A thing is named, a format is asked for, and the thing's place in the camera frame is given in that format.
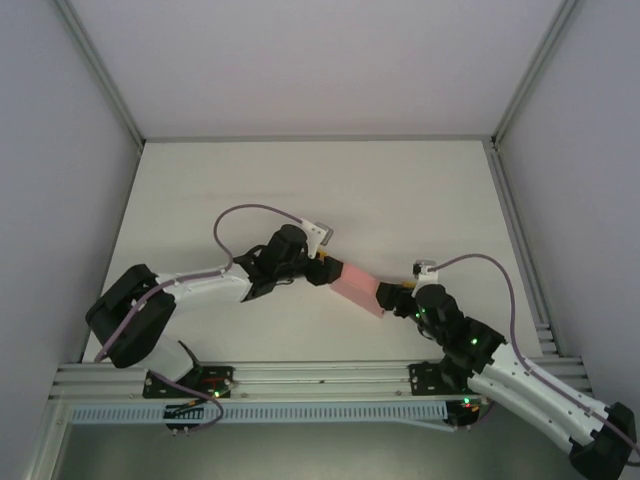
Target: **metal bracket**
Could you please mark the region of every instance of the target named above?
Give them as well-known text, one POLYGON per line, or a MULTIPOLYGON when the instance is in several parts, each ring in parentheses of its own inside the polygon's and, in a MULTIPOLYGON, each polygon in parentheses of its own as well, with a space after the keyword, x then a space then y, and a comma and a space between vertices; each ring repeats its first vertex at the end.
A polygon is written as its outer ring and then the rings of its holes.
POLYGON ((414 363, 409 365, 411 378, 411 394, 413 396, 457 395, 464 398, 478 398, 469 389, 455 389, 442 379, 440 366, 437 363, 414 363))
MULTIPOLYGON (((186 385, 192 390, 219 398, 231 397, 231 385, 233 384, 233 367, 215 365, 200 367, 186 385)), ((163 398, 190 398, 188 394, 177 388, 173 388, 150 372, 144 380, 142 397, 149 399, 163 398)))

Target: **purple cable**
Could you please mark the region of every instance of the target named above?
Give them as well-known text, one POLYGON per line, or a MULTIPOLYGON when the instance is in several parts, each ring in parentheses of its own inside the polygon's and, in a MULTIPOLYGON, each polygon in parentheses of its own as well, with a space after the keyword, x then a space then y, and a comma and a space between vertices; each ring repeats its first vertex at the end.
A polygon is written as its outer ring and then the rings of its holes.
POLYGON ((109 337, 109 339, 104 343, 104 345, 102 346, 102 349, 98 352, 95 359, 93 360, 94 362, 101 362, 102 360, 104 360, 104 358, 108 355, 109 350, 111 350, 111 347, 113 346, 115 341, 120 337, 124 329, 127 328, 127 326, 129 325, 129 323, 131 323, 131 319, 133 319, 135 314, 138 313, 140 309, 147 303, 147 300, 149 300, 149 298, 151 298, 153 295, 158 293, 160 290, 163 290, 167 287, 175 285, 176 283, 185 283, 185 282, 190 282, 194 280, 214 278, 219 275, 222 275, 224 272, 226 272, 231 268, 231 266, 233 265, 233 253, 231 253, 231 250, 229 250, 220 240, 220 237, 218 236, 218 226, 220 225, 220 221, 224 217, 226 217, 229 213, 235 212, 236 210, 241 210, 243 208, 261 208, 263 210, 269 210, 270 212, 274 212, 279 215, 282 215, 283 217, 286 217, 289 220, 292 220, 296 223, 302 223, 301 219, 299 219, 294 215, 291 215, 290 213, 287 213, 285 211, 279 210, 274 207, 270 207, 269 205, 263 205, 261 203, 244 203, 242 205, 236 205, 235 207, 226 209, 224 212, 222 212, 218 216, 218 218, 216 218, 216 221, 213 224, 213 239, 215 240, 216 244, 218 244, 218 246, 222 249, 222 251, 227 255, 227 264, 218 270, 212 270, 209 272, 201 272, 201 273, 192 273, 191 275, 182 275, 175 279, 162 282, 156 285, 155 287, 153 287, 151 290, 145 293, 142 297, 140 297, 140 300, 138 300, 135 303, 135 305, 131 307, 131 309, 129 310, 127 315, 124 317, 122 322, 120 322, 120 325, 118 325, 118 328, 116 328, 116 330, 113 332, 111 337, 109 337))
POLYGON ((191 388, 182 386, 179 383, 173 382, 173 381, 169 380, 167 377, 164 377, 164 376, 160 375, 159 373, 155 373, 155 372, 152 372, 152 373, 153 373, 153 375, 156 376, 156 378, 158 380, 160 380, 163 383, 169 385, 170 387, 177 388, 178 390, 182 390, 183 392, 188 393, 189 395, 193 395, 194 397, 203 398, 207 402, 211 402, 216 407, 218 407, 218 415, 216 416, 216 418, 214 418, 213 420, 211 420, 209 422, 201 423, 200 425, 196 425, 193 428, 189 428, 187 430, 188 432, 197 432, 198 430, 203 430, 205 428, 211 427, 212 425, 215 425, 220 420, 222 420, 222 417, 224 416, 224 408, 222 408, 222 404, 218 401, 217 398, 215 398, 215 397, 213 397, 211 395, 207 395, 206 393, 198 392, 197 390, 192 390, 191 388))
MULTIPOLYGON (((515 295, 515 293, 513 291, 513 284, 511 283, 511 278, 509 277, 509 274, 507 273, 507 270, 502 266, 502 264, 500 262, 498 262, 495 258, 490 257, 489 255, 485 255, 483 253, 468 253, 466 255, 461 255, 459 257, 452 258, 451 260, 448 260, 448 261, 446 261, 446 262, 444 262, 444 263, 442 263, 440 265, 437 265, 435 267, 431 267, 431 268, 428 269, 428 271, 429 272, 436 272, 438 270, 442 270, 443 268, 447 268, 450 265, 453 265, 455 263, 461 262, 462 260, 468 260, 470 258, 481 258, 483 260, 487 260, 487 261, 493 263, 496 267, 498 267, 498 269, 502 273, 502 276, 504 277, 504 279, 507 282, 507 288, 509 289, 509 302, 511 304, 511 314, 509 316, 509 337, 510 337, 510 340, 511 340, 511 344, 513 345, 513 351, 515 352, 516 357, 518 358, 518 361, 520 363, 522 363, 522 365, 524 366, 525 370, 527 370, 527 372, 532 377, 534 377, 535 379, 540 381, 542 384, 546 385, 551 390, 556 392, 558 395, 562 396, 566 400, 568 400, 571 403, 573 403, 576 407, 578 407, 580 410, 582 410, 588 416, 592 416, 596 420, 602 422, 603 425, 605 425, 606 427, 610 428, 616 435, 618 435, 618 437, 620 437, 627 445, 629 445, 633 449, 633 451, 636 452, 636 454, 638 456, 640 456, 640 446, 636 445, 636 443, 632 439, 630 439, 627 435, 625 435, 625 433, 622 430, 620 430, 618 427, 616 427, 613 423, 611 423, 609 420, 604 418, 602 415, 600 415, 600 414, 598 414, 596 412, 592 412, 591 409, 589 407, 587 407, 584 403, 580 402, 579 400, 574 399, 571 395, 569 395, 568 393, 564 392, 562 389, 556 387, 553 383, 549 382, 546 378, 544 378, 543 376, 538 374, 527 363, 527 359, 524 358, 524 355, 522 355, 522 352, 520 351, 520 348, 518 347, 518 342, 516 341, 516 295, 515 295)), ((636 466, 640 466, 640 462, 627 462, 627 465, 636 467, 636 466)))

